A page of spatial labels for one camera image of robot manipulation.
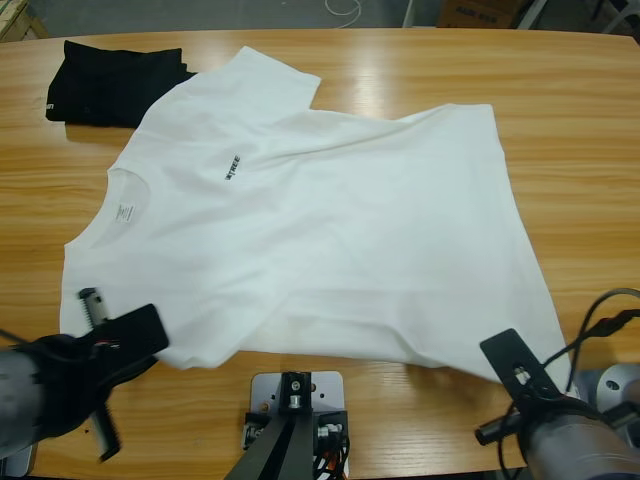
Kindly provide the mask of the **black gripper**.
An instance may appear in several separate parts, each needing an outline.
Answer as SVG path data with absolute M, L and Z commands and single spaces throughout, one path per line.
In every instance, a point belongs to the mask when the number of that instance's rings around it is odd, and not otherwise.
M 511 435 L 520 446 L 599 446 L 600 413 L 561 392 L 520 392 L 502 417 L 475 430 L 483 446 Z
M 107 401 L 112 390 L 151 369 L 161 351 L 161 319 L 144 305 L 111 319 L 95 288 L 77 293 L 89 324 L 81 337 L 57 334 L 28 344 L 35 382 L 43 387 L 37 440 L 59 437 L 92 421 L 105 462 L 121 449 Z

